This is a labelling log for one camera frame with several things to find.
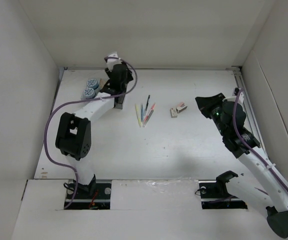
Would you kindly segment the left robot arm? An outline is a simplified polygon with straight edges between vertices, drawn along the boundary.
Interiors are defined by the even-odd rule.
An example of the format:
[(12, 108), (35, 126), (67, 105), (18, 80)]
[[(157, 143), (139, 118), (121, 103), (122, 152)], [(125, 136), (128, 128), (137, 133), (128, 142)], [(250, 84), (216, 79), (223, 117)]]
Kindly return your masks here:
[(77, 187), (77, 193), (87, 199), (96, 191), (96, 175), (90, 162), (83, 159), (91, 149), (92, 124), (113, 108), (123, 109), (128, 83), (134, 80), (124, 61), (107, 67), (105, 73), (108, 80), (103, 86), (100, 86), (99, 79), (87, 80), (81, 100), (89, 100), (89, 103), (74, 113), (61, 115), (55, 139), (55, 147), (66, 156), (78, 174), (78, 179), (66, 187)]

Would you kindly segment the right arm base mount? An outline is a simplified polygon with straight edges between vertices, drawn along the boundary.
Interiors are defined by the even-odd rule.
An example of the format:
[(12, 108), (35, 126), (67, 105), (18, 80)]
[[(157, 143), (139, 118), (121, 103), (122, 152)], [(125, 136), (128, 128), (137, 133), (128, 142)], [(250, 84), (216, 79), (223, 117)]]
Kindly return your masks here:
[(216, 180), (199, 180), (195, 194), (200, 196), (203, 210), (248, 209), (244, 201), (229, 193), (222, 193)]

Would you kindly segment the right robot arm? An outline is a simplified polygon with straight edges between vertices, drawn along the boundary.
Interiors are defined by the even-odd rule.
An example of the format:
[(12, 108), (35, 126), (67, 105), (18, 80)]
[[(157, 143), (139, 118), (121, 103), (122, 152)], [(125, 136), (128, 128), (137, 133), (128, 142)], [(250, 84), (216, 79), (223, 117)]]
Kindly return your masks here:
[(280, 238), (288, 238), (288, 181), (266, 156), (257, 138), (245, 128), (243, 92), (225, 97), (197, 96), (202, 115), (213, 120), (224, 146), (239, 160), (262, 186), (251, 185), (242, 174), (231, 170), (216, 177), (210, 187), (200, 186), (200, 196), (208, 206), (238, 198), (256, 209)]

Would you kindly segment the blue white tape jar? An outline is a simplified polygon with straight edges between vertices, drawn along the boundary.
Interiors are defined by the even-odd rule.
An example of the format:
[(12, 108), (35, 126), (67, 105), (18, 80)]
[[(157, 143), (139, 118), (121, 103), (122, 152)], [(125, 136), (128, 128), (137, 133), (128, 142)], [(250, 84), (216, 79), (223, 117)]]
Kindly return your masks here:
[(96, 91), (92, 88), (86, 88), (84, 91), (85, 99), (93, 99), (96, 96)]
[(86, 82), (88, 89), (97, 90), (100, 87), (100, 82), (96, 78), (89, 78)]

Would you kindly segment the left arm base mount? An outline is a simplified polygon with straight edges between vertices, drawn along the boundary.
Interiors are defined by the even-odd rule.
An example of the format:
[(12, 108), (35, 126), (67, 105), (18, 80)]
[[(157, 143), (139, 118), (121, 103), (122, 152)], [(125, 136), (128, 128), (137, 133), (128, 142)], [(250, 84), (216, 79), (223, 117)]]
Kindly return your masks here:
[(65, 182), (66, 189), (65, 210), (109, 210), (111, 208), (112, 182), (108, 180), (97, 181), (90, 192), (78, 187), (76, 195), (70, 204), (75, 190), (75, 181)]

